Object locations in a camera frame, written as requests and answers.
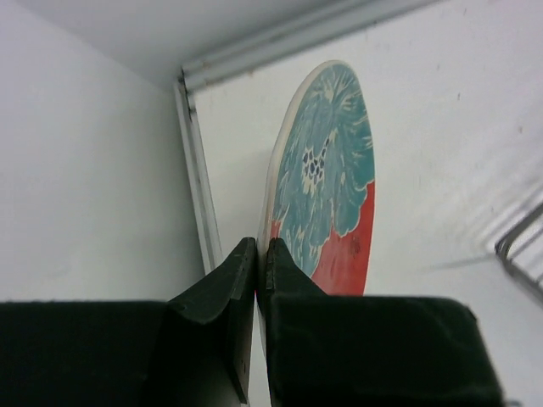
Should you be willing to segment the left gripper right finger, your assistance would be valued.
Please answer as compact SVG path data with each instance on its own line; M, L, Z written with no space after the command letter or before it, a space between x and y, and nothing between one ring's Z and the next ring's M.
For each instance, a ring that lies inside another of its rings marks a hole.
M475 314L450 298L333 296L271 240L259 272L275 406L502 406Z

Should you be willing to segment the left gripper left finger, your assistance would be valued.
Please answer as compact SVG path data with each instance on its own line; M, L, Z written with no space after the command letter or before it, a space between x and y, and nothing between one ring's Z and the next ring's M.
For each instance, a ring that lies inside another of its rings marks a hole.
M239 406L255 240L170 301L4 302L4 406Z

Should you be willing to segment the red and teal plate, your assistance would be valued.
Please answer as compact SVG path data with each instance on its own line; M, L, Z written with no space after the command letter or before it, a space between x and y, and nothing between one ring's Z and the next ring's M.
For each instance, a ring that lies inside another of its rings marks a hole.
M257 301L271 403L359 404L355 339L375 207L361 85L345 62L318 65L294 94L266 176Z

